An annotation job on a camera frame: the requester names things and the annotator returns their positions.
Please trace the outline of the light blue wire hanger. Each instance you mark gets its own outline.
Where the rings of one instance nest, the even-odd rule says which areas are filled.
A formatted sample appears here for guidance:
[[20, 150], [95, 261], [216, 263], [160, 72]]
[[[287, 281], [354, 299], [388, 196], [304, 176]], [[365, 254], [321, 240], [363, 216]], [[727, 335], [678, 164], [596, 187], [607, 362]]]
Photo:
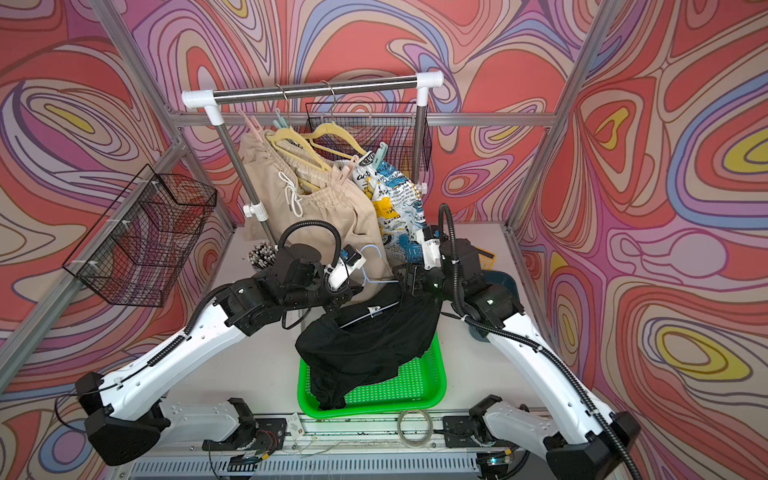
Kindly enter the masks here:
[[382, 247], [369, 243], [363, 245], [359, 253], [366, 260], [360, 268], [364, 287], [397, 283]]

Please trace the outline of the black shorts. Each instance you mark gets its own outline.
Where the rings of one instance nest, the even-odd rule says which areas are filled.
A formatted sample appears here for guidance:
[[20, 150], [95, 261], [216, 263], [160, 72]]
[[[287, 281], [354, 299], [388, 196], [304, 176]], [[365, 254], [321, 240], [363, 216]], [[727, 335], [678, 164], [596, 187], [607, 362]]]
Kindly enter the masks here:
[[309, 367], [310, 392], [319, 408], [342, 409], [355, 388], [391, 380], [400, 366], [423, 356], [442, 305], [440, 298], [387, 284], [369, 300], [313, 321], [295, 348]]

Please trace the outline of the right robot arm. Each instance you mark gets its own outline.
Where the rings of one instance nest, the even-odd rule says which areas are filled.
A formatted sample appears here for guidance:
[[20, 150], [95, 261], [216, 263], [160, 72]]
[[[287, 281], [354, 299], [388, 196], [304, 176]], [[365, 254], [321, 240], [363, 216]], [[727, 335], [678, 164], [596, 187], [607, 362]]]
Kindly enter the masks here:
[[456, 234], [447, 204], [423, 242], [426, 273], [418, 284], [451, 316], [482, 332], [543, 401], [543, 418], [489, 395], [469, 412], [483, 443], [509, 441], [543, 459], [558, 479], [604, 479], [619, 465], [633, 479], [642, 473], [630, 451], [641, 427], [628, 411], [598, 399], [543, 339], [517, 293], [487, 280], [476, 248]]

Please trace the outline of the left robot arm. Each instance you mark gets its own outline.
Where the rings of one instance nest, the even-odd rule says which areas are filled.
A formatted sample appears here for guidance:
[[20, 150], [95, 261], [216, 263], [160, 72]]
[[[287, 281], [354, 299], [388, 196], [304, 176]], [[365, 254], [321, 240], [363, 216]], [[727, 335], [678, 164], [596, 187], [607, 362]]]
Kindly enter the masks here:
[[288, 227], [266, 245], [256, 272], [220, 285], [198, 303], [175, 335], [106, 375], [75, 384], [87, 440], [109, 466], [128, 464], [162, 444], [200, 442], [211, 451], [253, 448], [260, 427], [241, 398], [205, 405], [164, 404], [164, 395], [206, 361], [283, 321], [296, 310], [338, 310], [361, 292], [354, 272], [366, 263], [321, 220]]

